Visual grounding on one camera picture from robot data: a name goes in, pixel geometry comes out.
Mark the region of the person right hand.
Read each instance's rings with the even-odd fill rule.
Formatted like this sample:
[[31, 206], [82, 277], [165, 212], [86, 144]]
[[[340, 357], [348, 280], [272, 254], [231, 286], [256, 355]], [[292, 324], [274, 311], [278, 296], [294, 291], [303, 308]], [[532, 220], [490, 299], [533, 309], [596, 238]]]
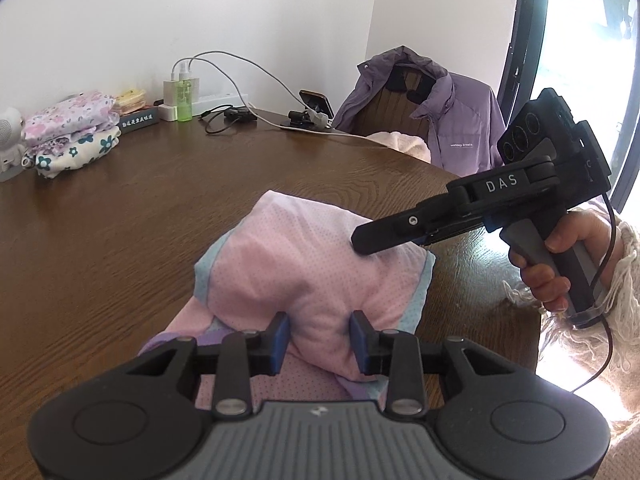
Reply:
[[[570, 211], [548, 236], [546, 246], [549, 252], [559, 254], [569, 250], [576, 242], [583, 242], [590, 258], [595, 264], [600, 264], [611, 241], [611, 229], [611, 223], [603, 220], [592, 210]], [[610, 288], [616, 264], [625, 252], [620, 229], [615, 228], [615, 232], [614, 249], [600, 276], [600, 282], [605, 289]], [[569, 278], [555, 274], [550, 266], [545, 264], [529, 264], [513, 249], [509, 252], [509, 260], [520, 269], [523, 282], [548, 311], [561, 312], [568, 308], [565, 295], [570, 291]]]

